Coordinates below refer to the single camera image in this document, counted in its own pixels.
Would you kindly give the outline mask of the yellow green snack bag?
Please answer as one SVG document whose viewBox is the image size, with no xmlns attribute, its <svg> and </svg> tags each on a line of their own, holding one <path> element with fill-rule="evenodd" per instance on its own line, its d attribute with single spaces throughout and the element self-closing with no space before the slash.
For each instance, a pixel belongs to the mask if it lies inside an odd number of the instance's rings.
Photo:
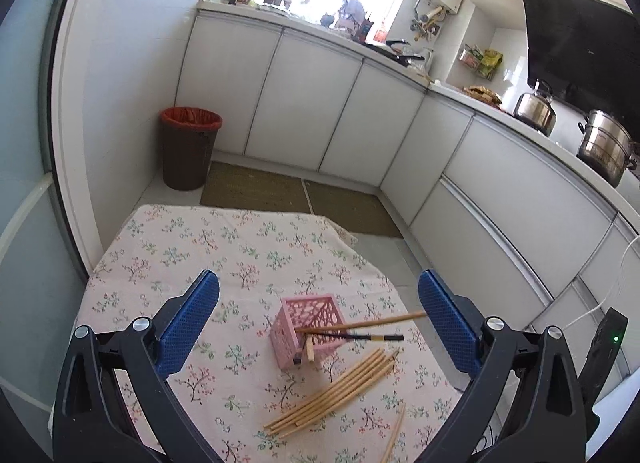
<svg viewBox="0 0 640 463">
<path fill-rule="evenodd" d="M 502 64 L 503 54 L 495 49 L 486 49 L 480 59 L 476 74 L 481 78 L 491 80 L 494 78 L 498 68 Z"/>
</svg>

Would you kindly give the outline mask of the black-tipped chopstick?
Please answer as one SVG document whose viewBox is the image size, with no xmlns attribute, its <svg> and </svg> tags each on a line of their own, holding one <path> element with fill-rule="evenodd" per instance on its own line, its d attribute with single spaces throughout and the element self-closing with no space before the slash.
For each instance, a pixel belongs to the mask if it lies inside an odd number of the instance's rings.
<svg viewBox="0 0 640 463">
<path fill-rule="evenodd" d="M 335 351 L 346 343 L 352 342 L 378 342 L 378 343 L 400 343 L 405 340 L 402 334 L 355 334 L 355 333 L 326 333 L 326 334 L 302 334 L 296 337 L 299 349 L 302 354 L 296 353 L 293 356 L 294 363 L 298 365 L 306 356 L 306 338 L 314 338 L 314 362 L 321 361 L 333 355 Z"/>
</svg>

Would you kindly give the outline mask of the pink perforated utensil basket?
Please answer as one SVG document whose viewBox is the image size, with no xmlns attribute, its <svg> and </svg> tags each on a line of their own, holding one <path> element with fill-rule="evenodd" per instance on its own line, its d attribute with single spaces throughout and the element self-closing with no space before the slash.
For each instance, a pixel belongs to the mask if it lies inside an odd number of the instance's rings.
<svg viewBox="0 0 640 463">
<path fill-rule="evenodd" d="M 346 343 L 345 339 L 319 333 L 321 327 L 344 322 L 335 297 L 306 295 L 283 297 L 269 338 L 278 367 L 294 369 L 306 362 L 319 363 Z"/>
</svg>

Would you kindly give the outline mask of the floral tablecloth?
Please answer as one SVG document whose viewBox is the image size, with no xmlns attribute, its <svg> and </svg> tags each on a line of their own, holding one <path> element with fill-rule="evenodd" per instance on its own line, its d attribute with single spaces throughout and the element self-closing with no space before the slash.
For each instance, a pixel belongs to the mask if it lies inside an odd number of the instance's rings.
<svg viewBox="0 0 640 463">
<path fill-rule="evenodd" d="M 182 369 L 155 370 L 153 317 L 203 270 L 219 301 Z M 352 342 L 282 371 L 269 332 L 283 297 L 331 294 L 343 323 L 421 311 L 405 243 L 297 212 L 144 205 L 94 268 L 53 412 L 59 462 L 414 462 L 460 400 L 424 318 L 332 333 Z"/>
</svg>

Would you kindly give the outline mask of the steel steamer pot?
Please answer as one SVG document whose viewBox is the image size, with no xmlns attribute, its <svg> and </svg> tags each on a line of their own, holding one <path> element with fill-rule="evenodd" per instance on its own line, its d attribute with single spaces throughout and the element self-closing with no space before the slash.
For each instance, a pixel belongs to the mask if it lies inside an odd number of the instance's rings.
<svg viewBox="0 0 640 463">
<path fill-rule="evenodd" d="M 638 168 L 637 143 L 617 120 L 600 110 L 592 110 L 579 123 L 582 133 L 577 157 L 617 188 L 627 170 Z"/>
</svg>

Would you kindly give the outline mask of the knife block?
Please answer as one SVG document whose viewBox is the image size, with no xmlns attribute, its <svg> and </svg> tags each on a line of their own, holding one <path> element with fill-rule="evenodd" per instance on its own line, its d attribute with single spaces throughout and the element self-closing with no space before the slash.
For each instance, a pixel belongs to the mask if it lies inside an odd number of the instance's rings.
<svg viewBox="0 0 640 463">
<path fill-rule="evenodd" d="M 373 26 L 373 22 L 369 19 L 364 19 L 361 24 L 355 30 L 355 33 L 352 35 L 352 40 L 360 42 L 363 44 L 368 37 L 368 33 L 370 32 L 371 27 Z"/>
</svg>

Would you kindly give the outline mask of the brown trash bin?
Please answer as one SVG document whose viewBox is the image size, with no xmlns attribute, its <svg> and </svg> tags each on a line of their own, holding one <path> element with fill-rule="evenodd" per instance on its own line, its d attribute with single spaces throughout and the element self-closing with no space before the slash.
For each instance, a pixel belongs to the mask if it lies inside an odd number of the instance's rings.
<svg viewBox="0 0 640 463">
<path fill-rule="evenodd" d="M 163 180 L 177 191 L 204 186 L 215 140 L 224 121 L 202 108 L 174 106 L 160 113 Z"/>
</svg>

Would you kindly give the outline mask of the black frying pan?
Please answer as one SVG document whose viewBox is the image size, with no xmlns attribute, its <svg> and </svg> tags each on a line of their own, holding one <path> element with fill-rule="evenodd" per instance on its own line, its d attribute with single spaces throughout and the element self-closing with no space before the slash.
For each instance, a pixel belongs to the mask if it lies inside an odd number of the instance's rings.
<svg viewBox="0 0 640 463">
<path fill-rule="evenodd" d="M 411 62 L 425 61 L 424 56 L 420 54 L 401 51 L 399 49 L 400 46 L 408 45 L 408 41 L 403 39 L 387 39 L 384 44 L 380 44 L 379 42 L 366 42 L 364 45 L 403 67 L 408 67 Z"/>
</svg>

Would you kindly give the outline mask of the steel kettle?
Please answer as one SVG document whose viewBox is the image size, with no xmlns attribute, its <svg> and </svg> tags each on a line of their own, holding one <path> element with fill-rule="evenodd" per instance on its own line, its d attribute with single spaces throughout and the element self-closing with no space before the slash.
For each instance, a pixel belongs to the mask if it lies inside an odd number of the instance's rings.
<svg viewBox="0 0 640 463">
<path fill-rule="evenodd" d="M 518 98 L 513 117 L 549 137 L 556 123 L 551 102 L 551 86 L 548 82 L 538 79 L 533 92 L 523 93 Z"/>
</svg>

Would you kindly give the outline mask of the olive floor mat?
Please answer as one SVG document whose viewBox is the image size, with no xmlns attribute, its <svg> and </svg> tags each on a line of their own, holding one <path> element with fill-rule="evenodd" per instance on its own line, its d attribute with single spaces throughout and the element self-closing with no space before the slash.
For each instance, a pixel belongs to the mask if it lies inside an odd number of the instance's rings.
<svg viewBox="0 0 640 463">
<path fill-rule="evenodd" d="M 401 237 L 392 217 L 375 195 L 308 180 L 305 186 L 316 215 L 331 219 L 349 232 Z"/>
<path fill-rule="evenodd" d="M 219 162 L 209 168 L 200 204 L 310 214 L 303 181 L 299 178 Z"/>
</svg>

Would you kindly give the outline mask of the black range hood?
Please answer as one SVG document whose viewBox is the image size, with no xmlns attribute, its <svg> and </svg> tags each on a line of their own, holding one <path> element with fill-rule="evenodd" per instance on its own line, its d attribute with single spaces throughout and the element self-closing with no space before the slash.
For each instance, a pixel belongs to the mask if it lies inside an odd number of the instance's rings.
<svg viewBox="0 0 640 463">
<path fill-rule="evenodd" d="M 528 82 L 582 113 L 601 110 L 639 140 L 639 23 L 598 0 L 522 0 Z"/>
</svg>

